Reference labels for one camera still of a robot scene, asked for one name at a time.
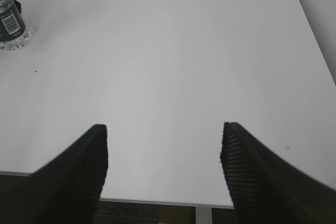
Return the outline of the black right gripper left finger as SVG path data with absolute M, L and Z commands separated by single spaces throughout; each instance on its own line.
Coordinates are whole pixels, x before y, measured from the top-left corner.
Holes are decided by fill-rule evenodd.
M 107 127 L 93 125 L 1 193 L 1 223 L 92 223 L 108 170 Z

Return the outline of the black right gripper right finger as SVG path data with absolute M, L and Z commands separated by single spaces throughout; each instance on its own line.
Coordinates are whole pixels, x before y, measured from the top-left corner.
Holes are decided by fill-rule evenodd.
M 335 223 L 335 190 L 296 169 L 236 122 L 220 153 L 239 223 Z

